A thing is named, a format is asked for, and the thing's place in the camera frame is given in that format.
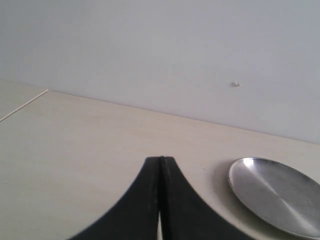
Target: beige tabletop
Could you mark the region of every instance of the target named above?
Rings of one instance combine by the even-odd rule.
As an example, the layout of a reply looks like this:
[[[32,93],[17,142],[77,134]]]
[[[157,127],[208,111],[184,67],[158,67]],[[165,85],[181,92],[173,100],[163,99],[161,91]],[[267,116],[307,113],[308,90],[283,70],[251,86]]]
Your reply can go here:
[[[226,180],[247,156],[320,182],[320,145],[47,92],[0,123],[0,239],[67,239],[111,208],[148,156],[174,156],[221,216],[258,240],[295,240],[245,209]]]
[[[0,80],[0,122],[47,91],[41,87]]]

